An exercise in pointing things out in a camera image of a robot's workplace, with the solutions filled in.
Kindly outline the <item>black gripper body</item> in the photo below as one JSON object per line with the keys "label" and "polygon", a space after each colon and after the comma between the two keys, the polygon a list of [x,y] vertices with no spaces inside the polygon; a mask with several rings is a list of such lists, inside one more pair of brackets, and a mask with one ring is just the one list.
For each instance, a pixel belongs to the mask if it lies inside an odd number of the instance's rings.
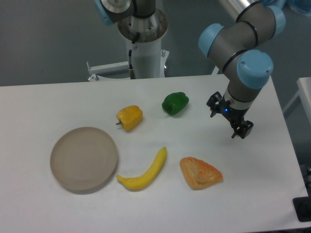
{"label": "black gripper body", "polygon": [[250,122],[244,116],[250,108],[250,102],[242,102],[230,94],[217,94],[220,113],[230,122],[231,126],[249,126]]}

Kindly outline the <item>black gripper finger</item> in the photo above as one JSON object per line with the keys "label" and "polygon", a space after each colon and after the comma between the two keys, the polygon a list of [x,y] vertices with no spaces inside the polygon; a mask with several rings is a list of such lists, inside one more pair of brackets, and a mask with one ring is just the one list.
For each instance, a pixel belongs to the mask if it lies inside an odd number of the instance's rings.
{"label": "black gripper finger", "polygon": [[219,114],[221,112],[219,103],[222,100],[221,94],[217,91],[213,95],[210,96],[210,98],[207,101],[207,106],[211,110],[210,117],[214,117],[216,114]]}
{"label": "black gripper finger", "polygon": [[232,134],[231,138],[238,136],[241,139],[245,139],[251,133],[253,126],[253,122],[249,120],[241,119],[237,122],[232,121],[231,127],[234,130],[234,133]]}

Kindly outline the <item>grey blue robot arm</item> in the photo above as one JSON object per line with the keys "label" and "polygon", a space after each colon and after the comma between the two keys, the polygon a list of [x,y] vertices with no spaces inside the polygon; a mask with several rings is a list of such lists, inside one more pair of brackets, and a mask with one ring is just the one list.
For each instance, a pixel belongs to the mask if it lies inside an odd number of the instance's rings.
{"label": "grey blue robot arm", "polygon": [[[160,45],[168,29],[165,14],[153,0],[97,0],[103,22],[116,24],[126,41],[131,79],[158,78],[164,72]],[[257,46],[283,31],[282,10],[258,0],[223,0],[221,5],[235,20],[230,28],[214,23],[199,36],[204,56],[229,79],[224,94],[216,92],[207,101],[211,115],[223,115],[234,136],[247,137],[253,123],[244,115],[273,72],[270,56]]]}

